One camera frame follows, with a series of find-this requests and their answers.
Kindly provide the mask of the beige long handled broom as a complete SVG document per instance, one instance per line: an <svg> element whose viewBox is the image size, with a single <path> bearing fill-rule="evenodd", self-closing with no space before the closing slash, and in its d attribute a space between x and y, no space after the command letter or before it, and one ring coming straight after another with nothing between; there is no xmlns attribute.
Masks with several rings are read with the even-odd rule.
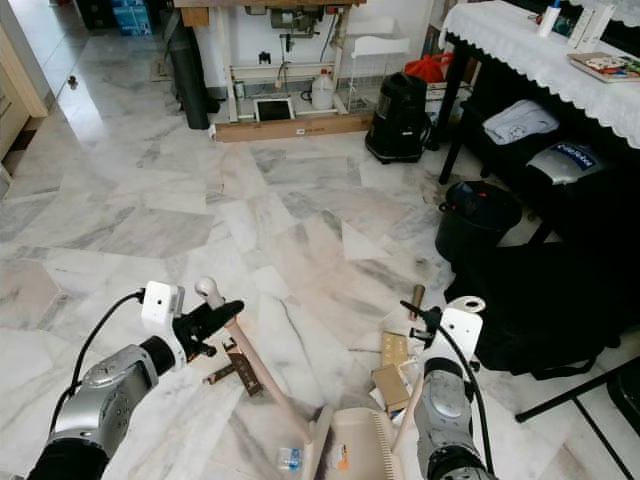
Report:
<svg viewBox="0 0 640 480"><path fill-rule="evenodd" d="M283 389L276 384L274 376L270 374L268 366L261 360L259 352L253 347L250 335L244 332L238 315L230 316L230 321L224 326L228 330L230 338L237 344L239 351L246 357L248 365L255 371L257 379L268 390L270 397L282 408L283 415L291 421L291 426L302 440L302 456L300 460L300 479L316 480L323 477L321 472L321 462L324 461L326 443L330 433L330 426L334 416L334 407L324 404L317 412L315 420L310 416L303 416L294 410L291 399L283 392Z"/></svg>

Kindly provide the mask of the beige long handled dustpan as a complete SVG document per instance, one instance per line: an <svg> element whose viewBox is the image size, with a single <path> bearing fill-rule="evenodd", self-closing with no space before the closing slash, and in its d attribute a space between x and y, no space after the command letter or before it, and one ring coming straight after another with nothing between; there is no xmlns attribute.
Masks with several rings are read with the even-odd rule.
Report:
<svg viewBox="0 0 640 480"><path fill-rule="evenodd" d="M484 300L463 296L447 307L481 311ZM417 430L416 451L424 480L497 480L492 467L486 420L474 422L474 407L483 406L474 361L461 364L436 335L424 349L422 376L410 404L393 425L387 413L349 408L335 413L321 462L325 480L401 480L399 449L411 428Z"/></svg>

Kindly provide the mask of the small clear plastic bottle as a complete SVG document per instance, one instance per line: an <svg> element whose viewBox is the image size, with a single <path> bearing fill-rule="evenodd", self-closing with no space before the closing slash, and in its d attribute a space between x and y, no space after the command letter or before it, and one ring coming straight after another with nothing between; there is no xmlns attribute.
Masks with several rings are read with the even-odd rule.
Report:
<svg viewBox="0 0 640 480"><path fill-rule="evenodd" d="M300 472L305 463L305 451L301 448L276 449L276 468L280 471Z"/></svg>

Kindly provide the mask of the small brown tube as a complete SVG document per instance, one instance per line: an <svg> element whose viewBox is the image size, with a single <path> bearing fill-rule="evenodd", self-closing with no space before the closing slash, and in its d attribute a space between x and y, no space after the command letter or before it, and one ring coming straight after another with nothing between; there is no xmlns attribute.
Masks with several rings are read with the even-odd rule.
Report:
<svg viewBox="0 0 640 480"><path fill-rule="evenodd" d="M424 284L416 284L412 289L410 297L412 308L410 310L410 314L408 314L408 320L410 320L411 323L416 323L416 321L419 320L419 311L422 305L422 300L424 300L425 293L426 288Z"/></svg>

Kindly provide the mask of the tan cardboard piece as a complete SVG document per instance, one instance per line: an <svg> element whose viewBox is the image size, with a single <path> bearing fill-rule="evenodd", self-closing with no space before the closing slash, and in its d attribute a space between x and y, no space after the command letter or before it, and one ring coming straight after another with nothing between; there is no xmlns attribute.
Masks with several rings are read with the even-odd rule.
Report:
<svg viewBox="0 0 640 480"><path fill-rule="evenodd" d="M385 411L399 412L408 406L411 394L398 366L388 365L371 371L371 379Z"/></svg>
<svg viewBox="0 0 640 480"><path fill-rule="evenodd" d="M410 361L407 335L383 332L380 335L380 369L403 369Z"/></svg>

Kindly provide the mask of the clear plastic wrapper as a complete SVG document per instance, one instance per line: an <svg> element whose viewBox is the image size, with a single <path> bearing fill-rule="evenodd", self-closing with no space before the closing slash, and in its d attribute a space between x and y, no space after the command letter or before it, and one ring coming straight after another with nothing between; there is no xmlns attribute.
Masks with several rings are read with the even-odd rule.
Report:
<svg viewBox="0 0 640 480"><path fill-rule="evenodd" d="M404 388L413 394L416 392L417 383L422 376L422 366L424 366L424 352L410 351L406 360L399 361L397 367L404 381Z"/></svg>

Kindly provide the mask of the pile of black bags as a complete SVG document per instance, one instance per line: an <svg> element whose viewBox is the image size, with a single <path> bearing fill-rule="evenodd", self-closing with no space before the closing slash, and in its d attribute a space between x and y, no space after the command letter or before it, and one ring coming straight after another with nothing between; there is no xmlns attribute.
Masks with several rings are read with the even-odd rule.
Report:
<svg viewBox="0 0 640 480"><path fill-rule="evenodd" d="M497 145L483 123L518 100L547 109L558 127ZM480 364L539 380L584 372L640 326L640 147L495 61L480 65L454 137L556 234L553 242L480 248L452 261L444 297L485 303ZM602 169L554 184L531 161L562 142L588 148Z"/></svg>

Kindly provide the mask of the black folding table legs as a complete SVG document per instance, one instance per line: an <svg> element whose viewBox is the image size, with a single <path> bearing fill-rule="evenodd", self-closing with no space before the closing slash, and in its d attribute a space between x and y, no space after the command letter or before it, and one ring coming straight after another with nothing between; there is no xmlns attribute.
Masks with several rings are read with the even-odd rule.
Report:
<svg viewBox="0 0 640 480"><path fill-rule="evenodd" d="M627 467L626 463L622 461L620 454L618 454L617 449L613 447L612 443L609 442L607 435L603 433L603 430L600 430L599 425L596 424L593 416L590 415L589 411L586 410L586 407L580 401L579 397L584 396L584 394L590 392L598 387L603 387L603 385L608 384L609 381L613 381L618 378L622 374L622 372L628 370L640 369L640 356L635 358L631 358L630 361L625 362L618 367L614 367L614 369L603 372L602 375L596 376L596 378L585 381L577 387L568 389L567 392L559 394L559 396L548 399L548 401L541 402L540 404L536 404L536 406L531 407L530 410L526 410L524 412L516 413L515 421L516 422L526 422L530 419L534 419L534 417L541 415L541 413L545 413L549 410L553 410L554 407L561 406L566 402L572 401L579 411L582 419L588 422L588 426L593 431L596 439L599 440L605 447L605 451L608 452L609 456L611 456L614 461L614 465L617 466L618 470L622 472L622 475L626 477L627 480L636 480L635 476L631 474L630 468Z"/></svg>

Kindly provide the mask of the black canister vacuum cleaner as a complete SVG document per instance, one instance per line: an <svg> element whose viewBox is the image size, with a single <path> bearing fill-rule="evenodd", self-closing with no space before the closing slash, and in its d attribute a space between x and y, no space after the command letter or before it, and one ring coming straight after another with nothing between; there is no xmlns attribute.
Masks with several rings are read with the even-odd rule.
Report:
<svg viewBox="0 0 640 480"><path fill-rule="evenodd" d="M416 163L433 124L425 111L428 83L397 72L381 82L378 105L365 136L366 150L381 164Z"/></svg>

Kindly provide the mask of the long wooden board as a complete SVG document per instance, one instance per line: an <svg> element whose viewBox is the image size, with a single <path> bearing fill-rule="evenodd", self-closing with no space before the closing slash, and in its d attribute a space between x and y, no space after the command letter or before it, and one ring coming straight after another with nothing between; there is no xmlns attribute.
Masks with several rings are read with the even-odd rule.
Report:
<svg viewBox="0 0 640 480"><path fill-rule="evenodd" d="M234 122L212 125L212 140L224 143L284 140L367 131L372 123L371 111L315 118L273 120L273 122Z"/></svg>

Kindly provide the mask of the white framed black pedal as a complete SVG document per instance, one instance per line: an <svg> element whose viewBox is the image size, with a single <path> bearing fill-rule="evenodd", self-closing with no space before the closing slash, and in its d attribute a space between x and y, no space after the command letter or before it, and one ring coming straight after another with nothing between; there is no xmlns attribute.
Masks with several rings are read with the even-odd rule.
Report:
<svg viewBox="0 0 640 480"><path fill-rule="evenodd" d="M294 119L292 99L255 99L253 100L253 119L256 122L279 122Z"/></svg>

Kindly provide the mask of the black rolled mat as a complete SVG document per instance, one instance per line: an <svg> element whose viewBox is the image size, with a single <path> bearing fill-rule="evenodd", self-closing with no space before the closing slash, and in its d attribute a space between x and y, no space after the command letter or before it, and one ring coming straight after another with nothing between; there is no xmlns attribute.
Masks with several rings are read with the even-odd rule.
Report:
<svg viewBox="0 0 640 480"><path fill-rule="evenodd" d="M172 68L175 97L192 131L211 127L209 96L204 83L204 68L198 63L195 33L184 26L177 9L170 12L164 29L164 56Z"/></svg>

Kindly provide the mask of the red bag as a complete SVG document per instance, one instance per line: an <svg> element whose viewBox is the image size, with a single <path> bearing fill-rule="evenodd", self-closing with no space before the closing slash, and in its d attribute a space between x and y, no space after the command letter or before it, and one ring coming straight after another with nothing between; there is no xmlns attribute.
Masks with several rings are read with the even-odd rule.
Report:
<svg viewBox="0 0 640 480"><path fill-rule="evenodd" d="M421 81L429 84L445 82L445 73L452 60L452 52L424 55L420 60L410 61L404 65L403 73L420 78Z"/></svg>

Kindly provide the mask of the colourful book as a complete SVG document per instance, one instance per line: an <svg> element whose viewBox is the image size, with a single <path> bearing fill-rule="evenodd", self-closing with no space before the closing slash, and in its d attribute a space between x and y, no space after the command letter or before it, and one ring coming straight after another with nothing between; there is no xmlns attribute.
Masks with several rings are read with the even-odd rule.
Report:
<svg viewBox="0 0 640 480"><path fill-rule="evenodd" d="M588 73L604 83L640 82L640 60L627 55L607 52L571 52L567 55L572 67Z"/></svg>

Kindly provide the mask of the blue carton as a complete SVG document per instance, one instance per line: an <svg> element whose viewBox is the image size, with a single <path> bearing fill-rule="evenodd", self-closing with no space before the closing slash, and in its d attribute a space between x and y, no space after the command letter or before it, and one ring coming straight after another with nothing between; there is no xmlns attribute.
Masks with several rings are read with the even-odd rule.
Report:
<svg viewBox="0 0 640 480"><path fill-rule="evenodd" d="M148 36L154 33L146 0L110 0L113 12L122 36Z"/></svg>

